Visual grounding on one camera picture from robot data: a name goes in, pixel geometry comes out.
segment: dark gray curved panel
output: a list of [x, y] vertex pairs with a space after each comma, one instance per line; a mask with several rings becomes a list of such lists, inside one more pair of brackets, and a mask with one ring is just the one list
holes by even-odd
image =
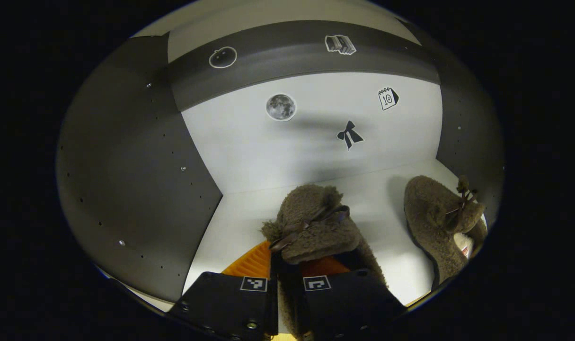
[[62, 125], [56, 172], [83, 250], [174, 302], [222, 194], [175, 105], [167, 51], [168, 35], [132, 38], [93, 71]]
[[[326, 35], [347, 36], [356, 52], [329, 52]], [[212, 67], [210, 56], [223, 47], [234, 48], [236, 60]], [[439, 83], [432, 59], [420, 45], [375, 28], [318, 20], [278, 22], [211, 41], [173, 61], [170, 81], [183, 111], [252, 84], [326, 72], [388, 73]]]
[[437, 160], [454, 174], [467, 175], [472, 188], [478, 189], [478, 201], [487, 206], [491, 227], [504, 185], [504, 139], [493, 101], [455, 54], [417, 26], [403, 24], [428, 51], [441, 78], [443, 123]]

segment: brown ribbon bow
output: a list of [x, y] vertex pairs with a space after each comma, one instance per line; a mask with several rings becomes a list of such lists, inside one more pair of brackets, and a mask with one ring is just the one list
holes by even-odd
[[320, 215], [326, 211], [326, 209], [326, 207], [322, 207], [319, 209], [319, 211], [315, 212], [311, 219], [304, 219], [302, 222], [287, 225], [284, 227], [283, 238], [279, 238], [278, 240], [272, 242], [272, 244], [270, 244], [268, 247], [269, 250], [271, 252], [278, 252], [283, 250], [285, 246], [288, 246], [294, 240], [296, 240], [302, 231], [311, 226], [324, 225], [326, 223], [339, 223], [350, 216], [350, 208], [348, 206], [341, 205], [331, 210], [322, 218], [319, 218]]

